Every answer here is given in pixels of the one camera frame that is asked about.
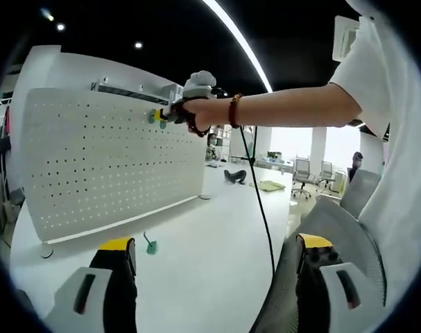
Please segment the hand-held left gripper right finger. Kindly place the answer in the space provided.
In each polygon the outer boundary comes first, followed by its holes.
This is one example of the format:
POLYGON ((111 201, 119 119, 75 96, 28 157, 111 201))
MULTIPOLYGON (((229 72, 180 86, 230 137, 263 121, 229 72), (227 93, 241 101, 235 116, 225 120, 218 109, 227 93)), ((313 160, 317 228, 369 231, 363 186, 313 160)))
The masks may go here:
POLYGON ((296 244, 298 331, 368 331, 384 314, 377 287, 328 239, 300 233, 296 244))

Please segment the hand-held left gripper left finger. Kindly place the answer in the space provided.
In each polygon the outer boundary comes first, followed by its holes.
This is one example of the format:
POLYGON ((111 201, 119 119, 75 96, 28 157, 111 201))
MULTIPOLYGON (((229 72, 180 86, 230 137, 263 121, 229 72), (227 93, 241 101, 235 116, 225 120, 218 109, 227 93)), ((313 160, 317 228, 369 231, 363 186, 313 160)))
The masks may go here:
POLYGON ((54 332, 136 332, 135 239, 99 246, 56 291, 54 332))

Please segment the person's right hand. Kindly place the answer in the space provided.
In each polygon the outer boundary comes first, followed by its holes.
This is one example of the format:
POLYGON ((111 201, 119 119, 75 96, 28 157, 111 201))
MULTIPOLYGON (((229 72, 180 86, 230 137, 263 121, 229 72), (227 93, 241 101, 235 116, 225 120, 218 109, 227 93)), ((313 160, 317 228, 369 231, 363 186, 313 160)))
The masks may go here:
POLYGON ((195 124, 199 131, 210 126, 229 124, 229 99, 195 99, 183 104, 183 108, 195 114, 195 124))

